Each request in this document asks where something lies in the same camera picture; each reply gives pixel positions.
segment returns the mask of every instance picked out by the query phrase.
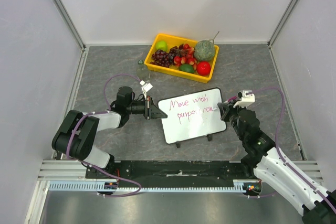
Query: bunch of grapes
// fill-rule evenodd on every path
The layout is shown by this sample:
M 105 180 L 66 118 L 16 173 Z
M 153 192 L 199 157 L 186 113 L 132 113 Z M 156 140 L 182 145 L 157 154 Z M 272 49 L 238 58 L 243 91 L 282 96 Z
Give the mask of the bunch of grapes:
M 177 49 L 177 47 L 171 48 L 169 53 L 166 53 L 161 49 L 157 50 L 154 54 L 152 54 L 152 60 L 154 61 L 151 62 L 151 64 L 166 68 L 169 68 L 171 64 L 174 65 L 174 58 L 177 55 L 175 53 L 175 49 Z

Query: gray stone tabletop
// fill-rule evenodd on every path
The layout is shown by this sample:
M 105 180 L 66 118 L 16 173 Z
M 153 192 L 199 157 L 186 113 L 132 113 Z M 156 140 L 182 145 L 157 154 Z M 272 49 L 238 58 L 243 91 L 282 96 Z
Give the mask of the gray stone tabletop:
M 82 112 L 107 109 L 103 98 L 105 81 L 117 73 L 136 75 L 137 62 L 145 59 L 150 46 L 100 46 L 90 47 L 85 69 L 77 94 L 75 109 Z M 150 91 L 154 102 L 168 97 L 184 95 L 219 87 L 226 100 L 242 89 L 259 89 L 278 86 L 279 82 L 267 45 L 220 45 L 212 80 L 199 83 L 168 74 L 152 72 Z M 140 85 L 129 77 L 116 77 L 107 87 L 110 102 L 116 99 L 118 88 L 130 86 L 138 96 Z M 274 139 L 280 116 L 281 96 L 277 91 L 256 95 L 249 107 L 255 110 L 261 129 Z M 281 124 L 280 146 L 292 160 L 301 160 L 299 147 L 287 111 Z M 131 115 L 120 128 L 98 132 L 95 145 L 115 156 L 128 160 L 231 160 L 238 161 L 246 155 L 241 141 L 227 125 L 225 132 L 213 135 L 211 142 L 199 137 L 168 145 L 164 140 L 161 120 L 145 120 L 142 115 Z

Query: white wall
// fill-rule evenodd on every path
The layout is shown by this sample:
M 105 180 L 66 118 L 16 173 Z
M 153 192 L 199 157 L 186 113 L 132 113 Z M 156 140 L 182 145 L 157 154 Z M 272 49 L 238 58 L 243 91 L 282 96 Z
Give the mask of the white wall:
M 80 49 L 52 0 L 0 0 L 0 218 L 23 223 Z
M 274 45 L 274 55 L 301 135 L 336 188 L 336 2 L 300 0 Z
M 151 44 L 157 33 L 267 41 L 290 0 L 62 0 L 87 44 Z

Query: red handwriting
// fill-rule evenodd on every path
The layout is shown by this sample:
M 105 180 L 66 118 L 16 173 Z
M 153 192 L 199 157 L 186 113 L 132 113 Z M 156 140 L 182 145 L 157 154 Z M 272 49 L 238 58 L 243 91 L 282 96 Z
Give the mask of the red handwriting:
M 193 102 L 207 102 L 208 101 L 208 97 L 206 97 L 206 94 L 204 94 L 203 97 L 197 97 L 197 99 L 193 99 Z
M 178 113 L 177 114 L 177 117 L 178 117 L 178 120 L 181 123 L 181 118 L 188 118 L 188 121 L 190 122 L 189 120 L 189 117 L 192 116 L 192 115 L 195 115 L 195 114 L 202 114 L 204 112 L 211 112 L 211 111 L 214 111 L 214 109 L 212 108 L 212 106 L 209 106 L 209 107 L 205 107 L 204 109 L 197 109 L 197 110 L 192 110 L 192 111 L 188 111 L 188 112 L 183 112 L 183 113 Z
M 188 106 L 189 104 L 189 101 L 184 101 L 184 102 L 178 102 L 178 101 L 170 101 L 170 108 L 169 108 L 169 110 L 171 110 L 172 109 L 172 107 L 174 108 L 176 105 L 178 106 L 178 107 L 182 107 L 182 106 Z

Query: green fruit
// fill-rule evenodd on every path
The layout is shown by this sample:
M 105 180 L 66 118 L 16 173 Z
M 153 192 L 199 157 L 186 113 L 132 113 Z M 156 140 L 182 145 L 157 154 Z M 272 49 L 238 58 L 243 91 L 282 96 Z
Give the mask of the green fruit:
M 187 73 L 194 73 L 194 67 L 190 64 L 182 64 L 180 65 L 180 70 L 183 72 L 187 72 Z
M 194 57 L 198 61 L 211 61 L 216 54 L 215 46 L 208 40 L 202 40 L 195 46 Z
M 156 48 L 157 50 L 161 49 L 162 51 L 167 52 L 168 46 L 167 46 L 166 41 L 164 41 L 164 40 L 160 40 L 160 41 L 158 41 L 158 42 L 155 44 L 155 48 Z

